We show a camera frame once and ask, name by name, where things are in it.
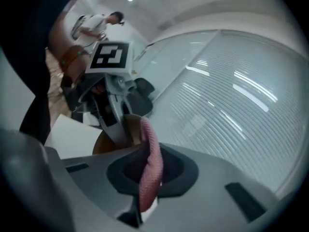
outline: pink cloth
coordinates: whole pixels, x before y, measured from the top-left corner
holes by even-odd
[[[149,142],[150,150],[150,156],[139,184],[140,212],[144,212],[150,208],[158,195],[163,174],[163,159],[156,133],[145,117],[140,120],[140,130],[141,139],[144,142]]]

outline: person's arm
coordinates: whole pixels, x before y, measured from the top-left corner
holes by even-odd
[[[82,33],[84,35],[87,35],[87,36],[90,36],[90,37],[95,37],[95,38],[99,38],[100,37],[100,34],[93,33],[89,28],[81,27],[80,33]]]

